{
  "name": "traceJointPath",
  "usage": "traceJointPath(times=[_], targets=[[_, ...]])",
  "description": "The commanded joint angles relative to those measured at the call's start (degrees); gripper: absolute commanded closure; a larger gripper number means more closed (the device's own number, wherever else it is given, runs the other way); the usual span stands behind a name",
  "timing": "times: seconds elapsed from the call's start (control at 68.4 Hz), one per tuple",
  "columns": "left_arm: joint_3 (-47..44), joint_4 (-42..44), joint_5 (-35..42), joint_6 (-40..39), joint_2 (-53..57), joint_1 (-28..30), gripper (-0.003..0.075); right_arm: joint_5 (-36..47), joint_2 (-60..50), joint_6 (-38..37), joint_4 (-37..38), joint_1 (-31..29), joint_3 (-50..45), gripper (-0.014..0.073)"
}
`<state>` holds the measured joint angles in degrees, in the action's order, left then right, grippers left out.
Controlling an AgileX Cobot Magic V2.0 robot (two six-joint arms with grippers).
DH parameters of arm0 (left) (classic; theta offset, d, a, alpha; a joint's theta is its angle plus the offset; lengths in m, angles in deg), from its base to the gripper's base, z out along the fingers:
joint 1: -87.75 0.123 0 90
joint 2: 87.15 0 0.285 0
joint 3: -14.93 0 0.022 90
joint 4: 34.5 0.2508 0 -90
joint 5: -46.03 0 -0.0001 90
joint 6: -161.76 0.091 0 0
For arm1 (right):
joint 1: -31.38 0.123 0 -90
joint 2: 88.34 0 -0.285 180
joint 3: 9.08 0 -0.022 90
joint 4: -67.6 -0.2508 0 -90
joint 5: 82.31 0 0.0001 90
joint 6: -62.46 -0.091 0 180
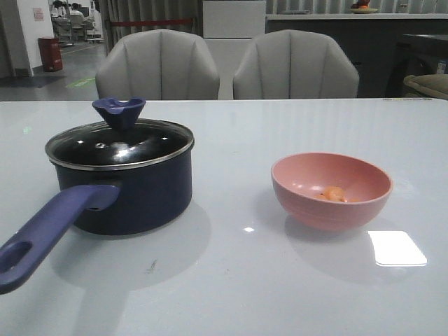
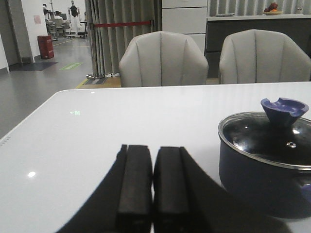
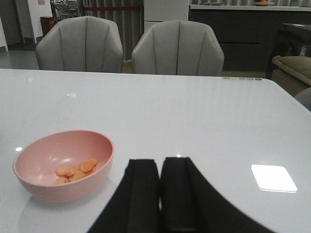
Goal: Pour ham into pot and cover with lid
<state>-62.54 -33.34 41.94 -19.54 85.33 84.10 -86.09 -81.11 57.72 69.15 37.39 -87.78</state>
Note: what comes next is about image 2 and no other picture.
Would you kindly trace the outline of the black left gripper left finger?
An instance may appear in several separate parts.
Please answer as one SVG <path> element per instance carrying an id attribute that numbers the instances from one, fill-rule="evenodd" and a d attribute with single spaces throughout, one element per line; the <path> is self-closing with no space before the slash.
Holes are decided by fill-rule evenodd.
<path id="1" fill-rule="evenodd" d="M 147 146 L 122 145 L 105 178 L 59 232 L 150 232 L 152 174 Z"/>

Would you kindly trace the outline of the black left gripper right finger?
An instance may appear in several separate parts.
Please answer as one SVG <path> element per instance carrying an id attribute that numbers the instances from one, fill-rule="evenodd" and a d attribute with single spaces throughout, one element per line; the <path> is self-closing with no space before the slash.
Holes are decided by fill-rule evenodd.
<path id="1" fill-rule="evenodd" d="M 184 147 L 161 147 L 154 169 L 156 233 L 289 233 L 225 192 Z"/>

